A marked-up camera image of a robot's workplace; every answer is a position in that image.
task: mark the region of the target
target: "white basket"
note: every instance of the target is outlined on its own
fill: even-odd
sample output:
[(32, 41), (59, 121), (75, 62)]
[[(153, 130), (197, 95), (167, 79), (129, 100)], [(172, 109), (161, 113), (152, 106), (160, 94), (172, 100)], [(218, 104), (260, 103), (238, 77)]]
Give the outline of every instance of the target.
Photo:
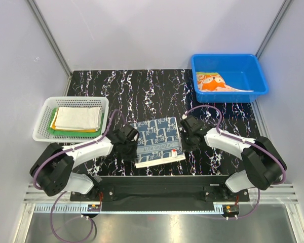
[(104, 117), (102, 123), (103, 133), (106, 129), (109, 101), (105, 97), (51, 97), (48, 98), (40, 112), (37, 119), (32, 138), (40, 142), (62, 142), (62, 143), (81, 143), (93, 139), (93, 137), (68, 137), (68, 136), (55, 136), (47, 131), (50, 123), (52, 111), (58, 107), (102, 107)]

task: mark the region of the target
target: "white panel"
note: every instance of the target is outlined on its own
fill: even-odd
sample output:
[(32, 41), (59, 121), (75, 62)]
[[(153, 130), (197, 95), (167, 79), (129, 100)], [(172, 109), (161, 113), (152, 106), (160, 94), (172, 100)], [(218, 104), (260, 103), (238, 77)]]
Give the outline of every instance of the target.
[(29, 169), (46, 143), (31, 134), (45, 99), (67, 77), (25, 0), (0, 0), (0, 243), (11, 242)]
[(270, 86), (264, 120), (304, 215), (304, 0), (293, 2), (260, 62)]
[(36, 0), (79, 69), (188, 68), (195, 53), (255, 54), (283, 0)]

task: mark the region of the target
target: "blue plastic container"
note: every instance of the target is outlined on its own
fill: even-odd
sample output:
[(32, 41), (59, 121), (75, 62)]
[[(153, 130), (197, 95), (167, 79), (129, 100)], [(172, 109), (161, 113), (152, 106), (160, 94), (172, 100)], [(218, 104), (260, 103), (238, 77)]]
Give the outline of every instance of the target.
[[(195, 54), (192, 56), (192, 70), (200, 103), (249, 103), (269, 91), (260, 63), (252, 54)], [(202, 92), (197, 86), (196, 72), (218, 72), (227, 85), (253, 92)]]

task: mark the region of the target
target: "black and white marbled surface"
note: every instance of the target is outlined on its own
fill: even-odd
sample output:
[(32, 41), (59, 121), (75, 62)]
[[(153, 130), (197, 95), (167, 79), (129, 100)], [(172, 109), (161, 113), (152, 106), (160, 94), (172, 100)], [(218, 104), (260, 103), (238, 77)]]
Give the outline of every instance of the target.
[[(200, 105), (196, 101), (190, 69), (75, 71), (67, 95), (107, 97), (109, 111), (120, 109), (129, 123), (171, 116), (179, 123), (187, 110)], [(244, 137), (260, 136), (250, 104), (211, 105), (223, 113), (222, 129)], [(208, 108), (197, 109), (193, 115), (213, 125), (219, 118), (216, 111)], [(115, 127), (120, 126), (118, 117)], [(205, 147), (186, 153), (186, 160), (170, 164), (136, 169), (134, 162), (110, 155), (88, 161), (75, 168), (75, 172), (101, 176), (216, 175), (242, 169), (241, 161), (233, 155)]]

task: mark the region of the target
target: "metal floor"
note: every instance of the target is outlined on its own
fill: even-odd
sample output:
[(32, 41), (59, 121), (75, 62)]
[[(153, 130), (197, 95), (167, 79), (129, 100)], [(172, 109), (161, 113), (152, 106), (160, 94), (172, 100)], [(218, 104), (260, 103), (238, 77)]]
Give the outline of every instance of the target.
[[(241, 213), (251, 210), (242, 205)], [(75, 214), (54, 214), (54, 227), (58, 229), (74, 218)], [(296, 242), (284, 205), (260, 205), (250, 217), (238, 221), (214, 220), (202, 215), (98, 215), (94, 218), (97, 230), (87, 242), (109, 243), (184, 243), (184, 242), (239, 242), (271, 243)], [(76, 219), (57, 231), (68, 241), (83, 239), (90, 223)], [(28, 231), (27, 243), (59, 242), (51, 233), (49, 214), (34, 213)]]

